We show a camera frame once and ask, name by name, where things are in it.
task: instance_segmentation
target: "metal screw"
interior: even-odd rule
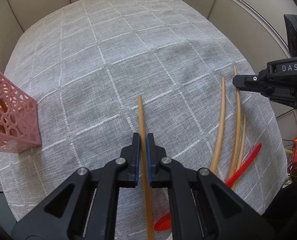
[[[87,168],[79,168],[78,175],[85,175],[87,173]]]
[[[122,157],[119,157],[119,158],[117,158],[117,159],[115,160],[115,162],[116,162],[117,164],[119,164],[119,165],[124,164],[126,161],[127,161],[127,160],[124,159],[124,158],[122,158]]]
[[[209,171],[207,168],[201,168],[201,169],[200,169],[200,174],[201,174],[202,176],[207,176],[207,175],[210,174],[210,171]]]
[[[163,157],[162,158],[162,163],[164,164],[169,164],[172,161],[170,157]]]

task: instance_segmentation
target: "red plastic piece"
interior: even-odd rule
[[[255,157],[258,155],[259,151],[261,150],[262,144],[259,143],[252,151],[250,156],[247,157],[245,162],[241,165],[241,167],[230,177],[226,182],[225,185],[231,187],[234,182],[244,173],[244,171],[250,166],[253,162]],[[166,214],[165,216],[161,217],[154,225],[155,231],[166,231],[172,228],[170,213]]]
[[[170,213],[162,216],[154,225],[155,231],[165,231],[172,228]]]
[[[250,166],[250,164],[252,163],[252,161],[258,155],[259,150],[261,149],[261,147],[262,147],[262,144],[259,143],[254,148],[254,150],[252,151],[252,153],[250,154],[250,156],[247,157],[247,159],[241,165],[241,167],[232,175],[232,177],[230,177],[227,181],[225,181],[225,185],[226,186],[231,187],[234,184],[234,182],[244,173],[244,171],[248,168],[248,166]]]

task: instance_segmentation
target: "table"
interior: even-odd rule
[[[17,220],[79,167],[102,167],[138,131],[137,95],[147,132],[185,167],[209,167],[226,81],[224,141],[217,175],[229,166],[235,125],[233,65],[253,73],[237,48],[181,0],[80,0],[44,17],[19,39],[5,75],[38,102],[40,148],[0,153],[0,181]],[[286,157],[266,98],[241,92],[246,155],[262,150],[235,191],[263,213],[286,177]],[[117,239],[146,239],[143,192],[121,189]],[[152,191],[154,221],[169,210]],[[158,233],[165,239],[168,233]]]

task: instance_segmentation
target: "pink lattice container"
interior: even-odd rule
[[[20,153],[38,145],[36,101],[0,72],[0,151]]]

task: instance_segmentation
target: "curved wooden stick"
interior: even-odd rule
[[[221,112],[219,116],[219,126],[218,126],[218,133],[216,138],[214,154],[213,154],[212,162],[210,164],[210,171],[213,172],[214,174],[216,173],[219,155],[221,153],[221,148],[223,143],[224,120],[225,120],[225,80],[224,80],[224,77],[222,77]]]
[[[241,141],[241,148],[240,152],[238,154],[238,160],[237,160],[237,165],[236,165],[236,170],[238,170],[241,165],[242,165],[242,160],[243,160],[243,154],[244,154],[244,144],[245,144],[245,135],[246,135],[246,114],[243,116],[243,133],[242,133],[242,141]],[[235,189],[236,182],[231,186],[231,190]]]
[[[234,73],[237,75],[236,66],[234,66]],[[241,135],[241,98],[240,90],[236,89],[236,123],[235,123],[235,139],[232,151],[231,163],[229,165],[226,180],[228,180],[235,171],[236,161],[238,157],[238,147],[240,145],[240,135]]]
[[[147,229],[148,240],[154,240],[153,208],[152,208],[151,189],[149,187],[149,175],[148,175],[147,154],[146,154],[146,132],[145,132],[142,96],[137,97],[137,103],[139,105],[139,127],[140,127],[140,140],[141,140],[141,147],[140,147],[140,149],[141,149],[141,168],[142,168],[142,182],[143,182],[143,191],[144,191],[146,229]]]

